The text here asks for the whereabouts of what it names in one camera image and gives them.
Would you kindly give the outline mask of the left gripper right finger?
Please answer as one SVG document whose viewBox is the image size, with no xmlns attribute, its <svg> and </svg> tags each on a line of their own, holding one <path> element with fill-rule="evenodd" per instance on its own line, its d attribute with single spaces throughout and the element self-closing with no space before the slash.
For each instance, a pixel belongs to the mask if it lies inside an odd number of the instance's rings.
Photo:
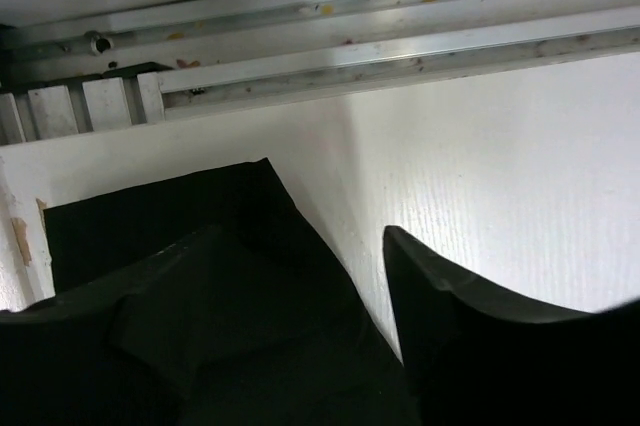
<svg viewBox="0 0 640 426">
<path fill-rule="evenodd" d="M 639 304 L 587 313 L 383 235 L 408 386 L 426 425 L 635 425 Z"/>
</svg>

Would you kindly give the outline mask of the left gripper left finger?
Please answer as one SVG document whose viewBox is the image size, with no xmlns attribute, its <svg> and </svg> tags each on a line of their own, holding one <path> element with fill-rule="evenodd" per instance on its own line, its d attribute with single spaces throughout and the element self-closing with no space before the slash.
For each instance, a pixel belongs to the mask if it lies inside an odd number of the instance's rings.
<svg viewBox="0 0 640 426">
<path fill-rule="evenodd" d="M 209 227 L 99 279 L 1 315 L 5 425 L 221 425 L 206 372 Z"/>
</svg>

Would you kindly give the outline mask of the black trousers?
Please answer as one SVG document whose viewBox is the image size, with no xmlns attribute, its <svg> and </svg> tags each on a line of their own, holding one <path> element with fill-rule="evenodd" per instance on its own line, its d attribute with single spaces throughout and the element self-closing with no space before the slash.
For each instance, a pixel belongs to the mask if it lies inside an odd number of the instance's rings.
<svg viewBox="0 0 640 426">
<path fill-rule="evenodd" d="M 268 160 L 49 208 L 54 287 L 187 240 L 111 341 L 186 401 L 183 425 L 416 425 L 403 367 Z"/>
</svg>

